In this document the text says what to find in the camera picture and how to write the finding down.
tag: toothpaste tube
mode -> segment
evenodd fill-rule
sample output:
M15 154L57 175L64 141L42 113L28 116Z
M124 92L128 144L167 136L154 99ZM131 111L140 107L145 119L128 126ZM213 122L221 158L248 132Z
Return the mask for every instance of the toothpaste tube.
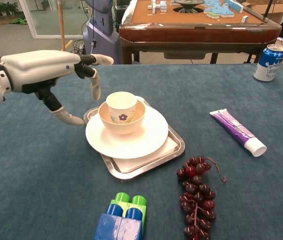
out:
M240 142L254 157L258 157L266 152L267 147L257 139L250 131L238 122L227 109L221 109L210 112L224 128L226 128L233 137Z

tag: beige bowl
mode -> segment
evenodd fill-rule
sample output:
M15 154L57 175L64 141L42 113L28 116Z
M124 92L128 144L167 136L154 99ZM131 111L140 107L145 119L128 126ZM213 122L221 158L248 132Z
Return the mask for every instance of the beige bowl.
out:
M137 101L136 109L135 109L135 117L130 123L118 124L113 123L111 120L110 111L108 109L107 103L104 102L100 105L98 109L99 117L105 127L116 134L124 135L131 134L136 131L143 123L144 117L146 113L146 106L140 100Z

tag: teacup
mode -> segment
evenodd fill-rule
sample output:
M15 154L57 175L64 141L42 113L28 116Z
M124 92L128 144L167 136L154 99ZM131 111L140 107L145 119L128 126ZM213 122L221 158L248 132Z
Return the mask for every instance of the teacup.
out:
M137 98L126 91L118 91L106 98L110 119L115 124L131 123L135 117Z

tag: floor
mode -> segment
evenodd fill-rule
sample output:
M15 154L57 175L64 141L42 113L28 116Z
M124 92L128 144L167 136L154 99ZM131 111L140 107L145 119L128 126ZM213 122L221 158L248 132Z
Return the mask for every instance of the floor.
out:
M35 50L60 50L60 39L34 39L28 25L0 24L0 55L11 55ZM246 53L221 53L218 55L218 64L242 64L247 60ZM141 52L141 64L209 64L211 54L206 54L204 59L165 59L163 53Z

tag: plate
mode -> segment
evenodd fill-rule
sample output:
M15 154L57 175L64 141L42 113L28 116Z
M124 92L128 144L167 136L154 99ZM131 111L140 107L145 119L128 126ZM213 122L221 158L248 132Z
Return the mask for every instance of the plate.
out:
M100 116L93 116L86 126L88 143L98 152L117 159L144 157L159 149L168 136L168 123L156 109L146 106L145 118L140 129L130 134L110 132Z

